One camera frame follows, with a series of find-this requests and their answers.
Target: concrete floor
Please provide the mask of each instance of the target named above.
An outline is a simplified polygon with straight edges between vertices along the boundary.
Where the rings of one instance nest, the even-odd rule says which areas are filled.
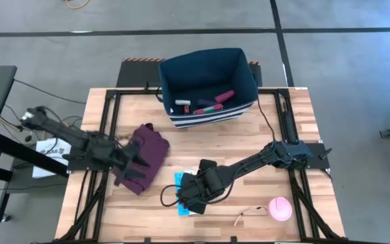
[[[390,27],[389,0],[277,4],[283,28]],[[0,0],[0,32],[273,27],[267,0],[91,0],[80,10],[60,0]],[[330,163],[346,235],[390,243],[390,140],[378,134],[390,127],[390,33],[286,34],[285,41],[295,85],[309,87],[322,139],[334,148]],[[265,86],[286,85],[276,34],[0,37],[0,65],[18,66],[17,79],[85,100],[90,87],[115,86],[123,58],[214,47],[241,47],[261,63]],[[18,83],[7,104],[18,115],[41,104],[61,117],[84,109]],[[3,116],[14,121],[9,110]],[[4,157],[0,165],[10,163]],[[52,240],[63,196],[64,187],[12,196],[7,213],[14,218],[0,224],[0,243]]]

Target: white paper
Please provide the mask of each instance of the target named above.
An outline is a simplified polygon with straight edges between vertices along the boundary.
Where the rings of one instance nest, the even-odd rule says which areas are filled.
[[[38,141],[35,150],[39,153],[45,154],[55,145],[56,140],[57,140],[56,138],[51,138],[44,141]],[[69,143],[61,139],[58,139],[55,147],[52,149],[52,151],[46,154],[46,156],[64,165],[67,165],[68,161],[66,159],[63,159],[62,155],[69,154],[71,148],[72,146]],[[43,178],[43,177],[53,176],[53,175],[55,174],[36,166],[34,166],[32,169],[33,178]]]

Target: wooden tabletop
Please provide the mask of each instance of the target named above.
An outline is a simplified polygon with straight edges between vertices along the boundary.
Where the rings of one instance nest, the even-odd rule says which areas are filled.
[[[104,106],[106,89],[91,89],[83,117],[82,129],[98,130]],[[281,139],[278,115],[273,95],[259,95],[261,108],[271,123],[277,140]],[[320,140],[307,89],[290,88],[290,99],[297,123],[299,139],[306,142]],[[297,241],[296,217],[285,222],[275,221],[260,209],[243,216],[237,227],[234,220],[244,210],[267,205],[274,197],[285,197],[293,205],[287,171],[266,166],[235,181],[230,197],[216,205],[209,205],[204,215],[179,217],[176,206],[163,207],[159,201],[160,191],[174,184],[174,173],[197,170],[201,159],[211,159],[220,165],[231,165],[260,151],[272,140],[257,103],[241,117],[229,121],[177,129],[167,117],[163,105],[154,95],[124,95],[121,98],[117,122],[117,136],[131,135],[143,123],[153,123],[170,142],[169,157],[159,171],[151,187],[140,196],[124,186],[116,187],[115,176],[110,174],[100,231],[101,242],[144,241],[230,241],[237,236],[239,241]],[[78,202],[84,172],[70,175],[56,238],[70,228]],[[332,183],[320,170],[307,170],[314,207],[326,223],[343,236],[343,226],[337,207]],[[88,180],[83,191],[81,209],[87,194]],[[175,200],[175,192],[167,191],[165,203]],[[307,212],[302,205],[307,236],[311,236]],[[87,236],[90,237],[95,209],[89,219]]]

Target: blue storage bin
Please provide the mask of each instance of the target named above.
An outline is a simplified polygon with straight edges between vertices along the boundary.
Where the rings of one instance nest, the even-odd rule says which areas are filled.
[[[209,49],[165,60],[160,63],[162,101],[178,128],[191,127],[239,117],[257,100],[258,88],[248,61],[240,48]],[[196,101],[215,97],[229,90],[235,95],[224,102],[223,110],[193,115]],[[191,114],[175,100],[190,100]]]

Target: white stripe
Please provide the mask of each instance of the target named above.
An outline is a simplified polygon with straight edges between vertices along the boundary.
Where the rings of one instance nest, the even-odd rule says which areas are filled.
[[[243,108],[245,106],[248,106],[249,104],[253,104],[254,102],[249,102],[247,104],[243,104],[241,106],[237,106],[237,107],[234,107],[234,108],[229,108],[227,110],[220,110],[220,111],[217,111],[217,113],[219,112],[231,112],[231,111],[234,111],[236,109],[240,109],[240,108]],[[174,119],[181,119],[181,118],[192,118],[192,117],[201,117],[201,116],[206,116],[207,114],[203,114],[203,115],[179,115],[179,116],[172,116],[172,115],[169,115],[170,118],[174,118]]]
[[[207,118],[203,118],[203,119],[191,119],[191,120],[185,120],[185,121],[173,121],[173,123],[174,123],[174,125],[183,125],[183,124],[186,124],[186,123],[204,122],[204,121],[208,121],[208,120],[211,120],[211,119],[221,119],[221,118],[224,118],[226,116],[235,115],[235,114],[239,114],[239,113],[244,113],[246,110],[248,110],[248,108],[244,108],[242,110],[237,110],[237,111],[234,111],[234,112],[231,112],[231,113],[225,113],[225,114],[222,114],[222,115],[207,117]]]
[[[233,116],[233,117],[228,117],[228,118],[224,118],[224,119],[218,119],[218,120],[215,120],[215,121],[210,121],[210,122],[206,122],[206,123],[200,123],[200,124],[196,124],[196,125],[183,125],[183,126],[177,126],[177,128],[186,128],[186,127],[194,127],[194,126],[197,126],[197,125],[206,125],[208,123],[214,123],[214,122],[219,122],[219,121],[224,121],[224,120],[227,120],[227,119],[235,119],[237,117],[239,117],[240,115],[237,115],[237,116]]]

